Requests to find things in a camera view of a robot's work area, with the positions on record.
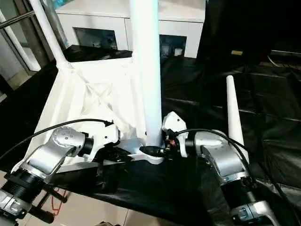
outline cabinet door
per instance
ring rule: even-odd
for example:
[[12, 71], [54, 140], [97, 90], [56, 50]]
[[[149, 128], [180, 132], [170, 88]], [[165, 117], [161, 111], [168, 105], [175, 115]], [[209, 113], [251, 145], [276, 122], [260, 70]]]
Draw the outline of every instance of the cabinet door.
[[[66, 35], [68, 46], [115, 45], [118, 50], [128, 50], [123, 18], [71, 14], [58, 14], [58, 17]], [[101, 40], [103, 36], [109, 37], [107, 38], [109, 40]]]
[[[133, 50], [132, 25], [130, 19], [125, 19], [128, 49]], [[184, 56], [196, 58], [201, 39], [203, 23], [159, 21], [159, 34], [186, 37]]]

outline black tablecloth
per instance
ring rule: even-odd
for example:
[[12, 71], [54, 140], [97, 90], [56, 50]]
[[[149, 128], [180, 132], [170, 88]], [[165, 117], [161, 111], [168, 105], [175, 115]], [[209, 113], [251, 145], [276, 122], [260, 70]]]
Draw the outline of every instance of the black tablecloth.
[[[128, 51], [105, 51], [72, 46], [70, 61], [128, 57]], [[51, 63], [0, 103], [2, 152], [32, 134], [51, 90], [57, 69]], [[287, 68], [244, 65], [232, 70], [204, 68], [194, 59], [172, 57], [161, 62], [162, 115], [175, 111], [188, 128], [218, 129], [227, 133], [226, 79], [232, 74], [245, 145], [257, 156], [251, 169], [262, 196], [270, 203], [281, 225], [295, 225], [292, 213], [275, 194], [260, 171], [265, 165], [294, 205], [301, 209], [301, 73]], [[0, 162], [9, 170], [26, 146]], [[95, 169], [56, 175], [53, 184], [185, 225], [231, 225], [229, 210], [217, 181], [202, 160], [187, 159], [151, 165], [146, 161], [107, 166], [111, 189], [99, 192]]]

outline metal rail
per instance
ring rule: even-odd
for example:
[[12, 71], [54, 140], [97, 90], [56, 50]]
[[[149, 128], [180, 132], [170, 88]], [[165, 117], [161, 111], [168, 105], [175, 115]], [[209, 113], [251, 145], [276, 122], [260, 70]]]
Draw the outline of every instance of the metal rail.
[[14, 23], [17, 23], [17, 22], [19, 22], [20, 20], [22, 20], [22, 19], [24, 19], [24, 18], [27, 18], [27, 17], [30, 17], [30, 16], [32, 16], [32, 15], [34, 15], [34, 11], [33, 11], [33, 10], [32, 10], [32, 11], [29, 11], [29, 12], [27, 12], [27, 13], [24, 13], [24, 14], [22, 14], [22, 15], [13, 17], [13, 18], [11, 18], [11, 19], [9, 19], [9, 20], [7, 20], [7, 21], [1, 23], [1, 24], [0, 24], [0, 29], [3, 29], [3, 28], [5, 28], [5, 27], [7, 27], [7, 26], [10, 26], [10, 25], [12, 25], [12, 24], [14, 24]]

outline black cable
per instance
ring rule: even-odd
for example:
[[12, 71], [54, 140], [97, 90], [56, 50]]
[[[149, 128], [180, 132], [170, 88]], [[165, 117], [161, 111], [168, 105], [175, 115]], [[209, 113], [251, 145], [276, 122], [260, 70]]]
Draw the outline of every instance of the black cable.
[[96, 122], [102, 122], [105, 124], [105, 126], [109, 126], [109, 125], [112, 125], [113, 122], [109, 122], [109, 121], [105, 121], [105, 120], [101, 120], [101, 119], [76, 119], [76, 120], [71, 120], [71, 121], [66, 121], [66, 122], [63, 122], [63, 123], [60, 123], [60, 124], [57, 124], [57, 125], [54, 125], [54, 126], [51, 126], [51, 127], [48, 127], [46, 129], [42, 129], [41, 131], [39, 132], [36, 132], [32, 135], [30, 135], [29, 137], [23, 139], [22, 141], [20, 141], [19, 143], [17, 143], [16, 145], [14, 145], [12, 148], [8, 149], [2, 156], [0, 156], [0, 161], [8, 154], [10, 153], [11, 151], [13, 151], [16, 147], [24, 144], [26, 141], [32, 139], [33, 137], [36, 137], [37, 135], [40, 135], [41, 133], [45, 133], [49, 130], [52, 130], [52, 129], [55, 129], [55, 128], [58, 128], [58, 127], [61, 127], [61, 126], [65, 126], [65, 125], [68, 125], [68, 124], [72, 124], [72, 123], [76, 123], [76, 122], [81, 122], [81, 121], [96, 121]]
[[[210, 132], [210, 133], [214, 133], [214, 134], [217, 134], [219, 136], [221, 136], [222, 138], [226, 139], [227, 141], [229, 141], [229, 143], [231, 143], [234, 148], [237, 150], [237, 152], [239, 153], [239, 155], [241, 156], [242, 158], [242, 162], [243, 162], [243, 165], [245, 167], [245, 169], [247, 170], [247, 172], [249, 173], [250, 177], [252, 178], [252, 180], [255, 182], [256, 180], [254, 180], [254, 177], [250, 174], [251, 171], [248, 167], [248, 163], [246, 161], [246, 158], [245, 156], [243, 155], [243, 153], [241, 152], [241, 150], [238, 148], [238, 146], [242, 147], [244, 150], [246, 150], [248, 153], [251, 154], [251, 156], [253, 156], [253, 153], [248, 149], [246, 148], [244, 145], [242, 145], [241, 143], [239, 143], [238, 141], [234, 140], [234, 139], [231, 139], [230, 137], [220, 133], [220, 132], [217, 132], [217, 131], [214, 131], [214, 130], [211, 130], [211, 129], [185, 129], [185, 130], [181, 130], [179, 132], [175, 132], [175, 135], [178, 136], [179, 134], [182, 134], [182, 133], [186, 133], [186, 132], [198, 132], [198, 131], [205, 131], [205, 132]], [[293, 215], [298, 223], [299, 226], [301, 226], [301, 221], [298, 217], [298, 214], [296, 213], [296, 210], [295, 208], [293, 207], [292, 203], [288, 200], [286, 194], [282, 191], [281, 187], [279, 186], [279, 184], [275, 181], [275, 179], [272, 177], [272, 175], [269, 173], [269, 171], [258, 161], [257, 162], [259, 167], [261, 168], [261, 170], [264, 172], [264, 174], [266, 174], [266, 176], [268, 177], [268, 179], [271, 181], [271, 183], [274, 185], [274, 187], [276, 188], [276, 190], [278, 191], [280, 197], [286, 202], [286, 204], [290, 207], [291, 211], [293, 212]]]
[[185, 130], [181, 130], [178, 132], [175, 132], [175, 136], [178, 136], [179, 134], [182, 133], [186, 133], [186, 132], [199, 132], [199, 131], [203, 131], [203, 132], [209, 132], [209, 133], [214, 133], [216, 135], [219, 135], [220, 137], [224, 138], [225, 140], [227, 140], [229, 143], [231, 143], [233, 145], [233, 147], [237, 150], [237, 152], [239, 153], [240, 157], [241, 157], [241, 161], [243, 163], [243, 166], [245, 167], [246, 171], [248, 172], [250, 178], [252, 179], [252, 181], [255, 183], [255, 177], [253, 176], [252, 172], [250, 171], [249, 168], [249, 163], [246, 160], [244, 154], [241, 152], [240, 148], [236, 145], [236, 143], [234, 141], [232, 141], [229, 137], [227, 137], [226, 135], [217, 132], [215, 130], [211, 130], [211, 129], [185, 129]]

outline white pole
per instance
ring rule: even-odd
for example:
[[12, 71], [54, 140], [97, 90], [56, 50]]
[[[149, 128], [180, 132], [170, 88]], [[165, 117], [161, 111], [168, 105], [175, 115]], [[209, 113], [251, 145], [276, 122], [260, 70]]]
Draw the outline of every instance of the white pole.
[[130, 0], [133, 63], [140, 74], [146, 145], [162, 145], [158, 0]]
[[53, 56], [56, 59], [56, 66], [59, 67], [69, 67], [69, 63], [66, 60], [60, 45], [55, 37], [55, 34], [50, 26], [44, 9], [40, 3], [40, 0], [30, 0], [34, 13], [38, 19], [38, 22], [42, 28], [45, 38], [50, 46]]
[[[228, 132], [229, 137], [244, 144], [243, 131], [241, 129], [235, 84], [232, 75], [227, 76], [227, 107], [228, 107]], [[249, 162], [248, 152], [240, 149]]]

